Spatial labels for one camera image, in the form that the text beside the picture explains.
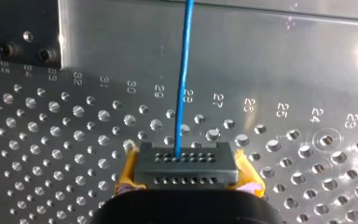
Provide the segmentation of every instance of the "metal plate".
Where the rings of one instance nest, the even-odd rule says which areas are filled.
[[[60,69],[58,0],[0,0],[2,61]]]
[[[84,223],[114,194],[126,140],[172,143],[183,5],[60,4],[67,69],[26,77],[23,65],[0,63],[0,223]],[[184,147],[213,147],[206,133],[217,128],[253,160],[287,223],[358,223],[358,21],[199,6],[193,29]]]

